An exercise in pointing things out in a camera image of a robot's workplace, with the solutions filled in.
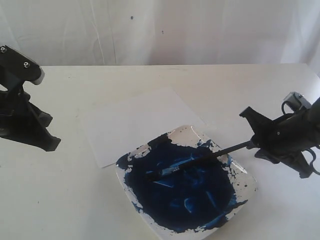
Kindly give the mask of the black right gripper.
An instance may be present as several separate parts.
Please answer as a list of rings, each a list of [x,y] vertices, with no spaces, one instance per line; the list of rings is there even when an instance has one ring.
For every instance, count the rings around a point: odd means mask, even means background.
[[[282,163],[297,171],[301,179],[310,177],[314,169],[308,164],[303,154],[297,151],[320,145],[320,106],[318,104],[313,104],[310,109],[298,113],[283,115],[274,121],[250,106],[239,116],[248,121],[253,131],[253,136],[246,147],[265,148],[274,154],[260,149],[255,153],[255,158],[267,160],[273,164]]]

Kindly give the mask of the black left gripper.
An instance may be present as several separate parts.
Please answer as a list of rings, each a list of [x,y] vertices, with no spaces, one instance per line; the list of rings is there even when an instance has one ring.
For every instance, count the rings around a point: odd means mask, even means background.
[[[53,152],[61,139],[49,133],[53,117],[26,100],[23,84],[33,81],[32,72],[25,67],[0,67],[0,135],[23,136],[29,145]]]

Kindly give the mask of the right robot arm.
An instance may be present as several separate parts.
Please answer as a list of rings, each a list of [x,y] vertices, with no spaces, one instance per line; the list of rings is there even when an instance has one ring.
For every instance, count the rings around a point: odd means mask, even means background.
[[[239,115],[245,118],[254,135],[248,149],[258,148],[254,157],[273,164],[282,163],[299,173],[304,179],[312,173],[316,154],[312,148],[320,147],[320,100],[309,106],[296,108],[292,101],[285,101],[293,113],[286,113],[271,120],[250,106]]]

